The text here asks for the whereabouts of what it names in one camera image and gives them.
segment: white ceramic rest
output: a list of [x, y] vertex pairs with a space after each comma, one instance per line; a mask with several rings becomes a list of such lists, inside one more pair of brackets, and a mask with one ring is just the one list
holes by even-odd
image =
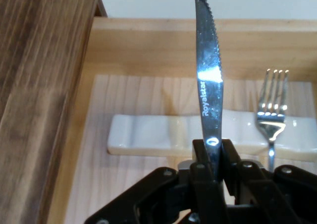
[[[117, 114], [112, 120], [108, 150], [116, 155], [191, 157], [192, 141], [202, 137], [199, 116]], [[223, 110], [222, 137], [229, 138], [240, 154], [267, 155], [267, 141], [256, 128], [253, 112]], [[275, 150], [277, 158], [316, 161], [316, 120], [287, 116]]]

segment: wooden tray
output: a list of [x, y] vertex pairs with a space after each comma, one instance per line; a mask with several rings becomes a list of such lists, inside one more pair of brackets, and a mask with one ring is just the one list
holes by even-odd
[[[317, 22], [216, 21], [224, 108], [255, 111], [267, 68], [289, 69], [289, 114], [316, 117]], [[95, 18], [49, 223], [83, 221], [137, 180], [183, 158], [112, 156], [111, 118], [198, 114], [195, 21]], [[242, 155], [260, 160], [267, 158]], [[278, 159], [317, 173], [317, 164]]]

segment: knife blade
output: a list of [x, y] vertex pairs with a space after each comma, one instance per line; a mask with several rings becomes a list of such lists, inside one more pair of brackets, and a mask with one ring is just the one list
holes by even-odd
[[197, 85], [203, 138], [213, 173], [219, 176], [223, 79], [218, 38], [211, 9], [206, 0], [196, 5]]

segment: wooden frame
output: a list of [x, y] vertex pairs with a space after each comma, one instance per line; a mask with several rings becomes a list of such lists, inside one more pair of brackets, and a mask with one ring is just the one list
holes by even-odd
[[[317, 22], [216, 20], [224, 79], [263, 78], [289, 69], [313, 84], [317, 104]], [[95, 18], [49, 223], [62, 223], [97, 74], [195, 77], [195, 21]]]

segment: fork handle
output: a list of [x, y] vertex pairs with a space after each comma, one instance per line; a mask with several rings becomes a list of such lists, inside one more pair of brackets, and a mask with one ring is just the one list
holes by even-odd
[[270, 172], [274, 171], [274, 159], [275, 159], [274, 141], [269, 141], [268, 142], [268, 170]]

